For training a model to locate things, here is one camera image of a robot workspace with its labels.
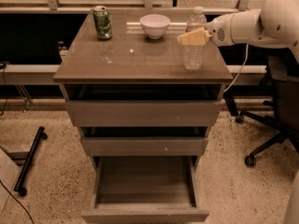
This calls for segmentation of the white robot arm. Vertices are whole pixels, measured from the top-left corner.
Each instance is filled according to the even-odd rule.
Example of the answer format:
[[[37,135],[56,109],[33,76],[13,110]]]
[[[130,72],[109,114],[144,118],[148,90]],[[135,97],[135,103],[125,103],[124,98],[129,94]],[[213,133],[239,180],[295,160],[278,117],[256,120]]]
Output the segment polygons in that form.
[[[178,43],[188,46],[204,46],[212,42],[218,47],[247,44],[260,48],[287,48],[299,62],[299,0],[267,0],[261,9],[253,9],[219,16],[200,28],[188,29],[178,36]],[[258,116],[248,111],[237,114],[240,123],[250,117],[276,130],[273,138],[255,148],[245,157],[245,164],[252,167],[256,156],[276,143],[290,140],[298,146],[299,91],[298,78],[291,75],[291,61],[279,57],[267,58],[267,78],[273,87],[274,116]]]

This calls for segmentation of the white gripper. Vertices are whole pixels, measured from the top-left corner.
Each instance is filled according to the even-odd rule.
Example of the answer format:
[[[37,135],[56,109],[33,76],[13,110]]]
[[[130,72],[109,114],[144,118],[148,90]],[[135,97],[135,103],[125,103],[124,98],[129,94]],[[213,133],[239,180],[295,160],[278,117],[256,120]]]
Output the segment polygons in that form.
[[[204,46],[210,39],[218,47],[232,46],[234,44],[231,38],[233,17],[234,14],[221,15],[206,25],[207,30],[200,27],[179,35],[178,43],[183,46]]]

